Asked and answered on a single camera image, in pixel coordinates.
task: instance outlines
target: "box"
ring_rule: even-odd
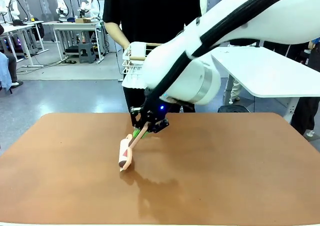
[[[87,24],[91,23],[91,17],[83,17],[83,18],[76,18],[75,23],[76,24]]]

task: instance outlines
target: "white table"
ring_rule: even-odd
[[[42,48],[42,51],[39,51],[37,54],[42,54],[42,53],[44,53],[44,52],[49,51],[49,49],[45,49],[45,47],[44,47],[44,43],[43,43],[43,40],[42,40],[42,38],[41,38],[41,36],[40,36],[39,29],[38,29],[38,26],[37,26],[37,24],[42,24],[43,22],[44,22],[44,21],[25,22],[26,25],[34,25],[34,26],[35,26],[36,33],[38,34],[39,41],[40,41],[41,48]]]
[[[99,64],[102,60],[104,60],[105,57],[102,55],[103,48],[104,48],[104,53],[106,54],[107,52],[105,47],[105,39],[102,38],[101,33],[98,33],[98,29],[104,30],[100,21],[90,22],[90,23],[51,21],[51,22],[45,22],[43,23],[43,25],[49,25],[53,28],[53,33],[54,33],[56,45],[58,47],[61,60],[65,60],[63,59],[63,57],[65,57],[66,55],[65,44],[67,47],[74,45],[72,40],[73,36],[70,34],[70,32],[75,32],[75,31],[95,32],[95,35],[97,38],[98,55],[99,55],[99,61],[97,62],[97,64]]]
[[[12,53],[13,53],[13,55],[14,55],[14,57],[16,59],[17,59],[17,55],[16,55],[16,52],[15,52],[14,45],[12,44],[11,37],[17,35],[19,40],[20,40],[23,53],[28,58],[28,61],[29,61],[29,64],[24,65],[22,67],[28,67],[28,68],[43,67],[43,65],[35,65],[33,63],[31,55],[30,55],[30,51],[29,51],[29,48],[28,48],[28,45],[27,45],[26,40],[25,40],[25,37],[26,38],[28,37],[27,29],[30,29],[33,26],[33,24],[22,25],[22,26],[13,26],[13,25],[4,24],[2,26],[4,28],[4,32],[0,36],[0,40],[8,39],[8,42],[9,42],[9,45],[11,47]]]
[[[264,47],[217,47],[213,62],[229,73],[224,105],[233,81],[259,98],[289,98],[285,120],[291,121],[300,97],[320,97],[320,72]]]

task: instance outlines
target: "workbench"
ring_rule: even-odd
[[[267,48],[217,47],[211,55],[229,73],[224,105],[234,80],[255,97],[279,99],[287,107],[284,118],[289,123],[300,97],[320,97],[320,72]]]
[[[17,36],[20,43],[21,43],[21,48],[23,50],[23,55],[28,59],[29,64],[24,65],[23,67],[30,67],[30,68],[38,68],[38,67],[43,67],[43,65],[35,65],[32,61],[31,54],[28,48],[28,45],[31,45],[30,39],[28,36],[27,30],[31,29],[34,24],[28,24],[28,25],[21,25],[21,26],[13,26],[13,25],[8,25],[8,24],[3,24],[4,32],[0,36],[0,40],[4,49],[4,53],[8,53],[7,51],[7,46],[4,43],[4,39],[8,40],[8,43],[10,45],[11,51],[16,58],[17,62],[20,62],[21,60],[17,59],[17,54],[15,52],[15,46],[12,43],[11,37]]]
[[[320,223],[320,154],[283,118],[167,116],[170,126],[141,140],[123,172],[120,140],[133,132],[128,113],[43,116],[0,157],[0,222]]]
[[[44,46],[44,43],[43,43],[43,39],[41,38],[39,29],[38,29],[38,26],[37,26],[38,24],[42,24],[43,22],[44,22],[44,21],[31,21],[31,22],[25,22],[25,23],[24,23],[24,24],[26,24],[26,25],[33,25],[33,26],[35,26],[35,30],[36,30],[36,33],[38,34],[39,41],[40,41],[41,48],[42,48],[42,50],[37,53],[38,55],[39,55],[39,54],[42,54],[42,53],[44,53],[44,52],[49,51],[49,49],[45,49],[45,46]],[[36,42],[37,42],[34,36],[32,37],[32,40],[33,40],[33,43],[36,43]]]
[[[65,60],[68,55],[79,55],[77,43],[75,41],[76,35],[74,32],[79,32],[80,43],[83,42],[82,32],[84,32],[86,43],[90,43],[88,32],[95,32],[97,38],[97,54],[99,58],[97,64],[104,60],[104,56],[108,53],[106,46],[107,35],[106,32],[104,32],[105,28],[101,25],[100,21],[90,23],[51,21],[45,22],[43,25],[49,25],[53,28],[61,60]]]

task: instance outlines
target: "brown table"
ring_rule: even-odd
[[[128,114],[47,114],[0,157],[0,222],[320,223],[320,154],[272,113],[169,115],[119,172]]]

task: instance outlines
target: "floor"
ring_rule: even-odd
[[[109,53],[104,60],[96,64],[79,63],[79,57],[71,56],[69,60],[76,61],[76,64],[54,62],[60,61],[59,51],[55,43],[45,43],[45,49],[41,54],[32,57],[35,65],[44,65],[44,68],[22,67],[28,64],[23,60],[17,64],[19,79],[25,80],[118,80],[121,78],[119,67],[122,67],[122,54],[118,52]]]
[[[217,112],[227,79],[217,96],[205,106],[197,106],[197,112]],[[245,90],[240,103],[251,112],[286,111],[275,99],[256,98]],[[117,80],[30,80],[15,89],[13,94],[0,92],[0,155],[9,148],[41,116],[48,113],[110,113],[127,112],[121,83]],[[316,132],[320,132],[320,114],[316,116]],[[320,139],[311,144],[320,151]]]

